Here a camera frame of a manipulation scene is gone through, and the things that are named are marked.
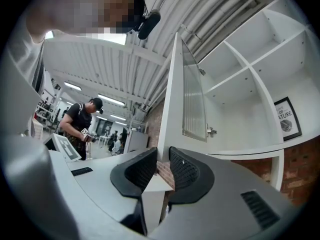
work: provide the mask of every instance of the white ceiling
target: white ceiling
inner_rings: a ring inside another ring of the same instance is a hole
[[[150,100],[159,102],[164,97],[165,92],[160,94],[166,88],[175,33],[182,33],[185,30],[184,26],[188,26],[209,0],[145,1],[149,11],[158,9],[161,14],[161,21],[147,40],[139,40],[136,33],[128,33],[126,44],[121,45],[54,31],[55,37],[45,41],[43,51],[45,69],[60,86],[63,86],[66,81],[82,88],[82,91],[77,91],[64,86],[67,94],[76,102],[87,102],[97,94],[108,96],[124,102],[126,106],[121,107],[105,102],[103,106],[105,114],[113,114],[129,120],[133,106],[139,107],[143,103],[148,105]],[[194,30],[206,24],[219,6],[227,1],[217,1],[215,6],[201,18]],[[236,8],[246,1],[238,2]],[[255,5],[255,3],[250,4],[241,14],[250,10],[252,14],[254,12],[252,8]],[[225,17],[212,27],[208,35],[234,11],[226,12]],[[194,38],[197,39],[191,35],[187,44]],[[203,52],[197,52],[196,60],[199,61],[208,50],[212,50],[213,44],[214,42],[212,42],[212,47],[210,43],[202,47]],[[143,117],[144,113],[139,113],[135,119],[142,120]]]

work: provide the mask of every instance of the ceiling light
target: ceiling light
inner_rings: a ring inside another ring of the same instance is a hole
[[[103,118],[101,116],[97,116],[97,118],[107,121],[107,119],[105,119],[105,118]]]
[[[113,114],[111,114],[110,116],[113,117],[113,118],[118,118],[118,119],[123,120],[123,121],[127,121],[126,119],[124,119],[122,117],[119,117],[119,116],[115,116]]]
[[[125,45],[127,40],[127,34],[123,33],[93,33],[93,34],[86,34],[87,37],[110,41],[113,43],[117,43],[120,45]]]
[[[52,33],[52,31],[49,31],[48,33],[46,33],[44,39],[50,39],[50,38],[54,38],[54,34]]]
[[[122,123],[122,122],[116,122],[116,123],[119,124],[119,125],[126,126],[126,124],[125,124],[125,123]]]
[[[104,99],[104,100],[106,100],[106,101],[116,103],[116,104],[118,104],[118,105],[120,105],[120,106],[124,106],[124,105],[125,105],[125,104],[124,104],[123,102],[121,102],[121,101],[118,101],[118,100],[115,100],[115,99],[113,99],[113,98],[109,98],[109,97],[103,96],[103,95],[101,95],[101,94],[98,94],[98,97],[101,98],[101,99]]]
[[[82,89],[79,86],[76,86],[74,84],[68,83],[68,82],[64,82],[64,84],[70,88],[76,89],[78,91],[82,91]]]

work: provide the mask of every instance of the brick wall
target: brick wall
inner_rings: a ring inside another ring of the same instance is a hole
[[[148,147],[158,145],[164,103],[159,105],[144,120],[148,122]],[[270,181],[272,159],[237,160],[242,165],[264,179]],[[157,169],[162,178],[174,188],[174,178],[170,171],[169,162],[157,162]],[[320,175],[320,136],[305,143],[286,148],[284,150],[284,172],[281,192],[294,204],[305,203]]]
[[[165,100],[161,101],[158,106],[144,119],[148,122],[146,133],[149,135],[148,148],[157,147],[161,127],[162,114],[164,111]],[[170,162],[157,162],[156,167],[160,176],[175,189],[174,176],[170,170]]]

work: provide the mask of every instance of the open cabinet door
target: open cabinet door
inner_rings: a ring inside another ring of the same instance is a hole
[[[208,153],[200,71],[178,33],[174,40],[159,134],[159,161],[169,161],[169,148],[172,146]]]

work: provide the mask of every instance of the black microphone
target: black microphone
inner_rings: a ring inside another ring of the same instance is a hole
[[[152,10],[147,17],[145,17],[142,26],[138,30],[138,38],[145,40],[156,27],[161,19],[161,15],[158,10]]]

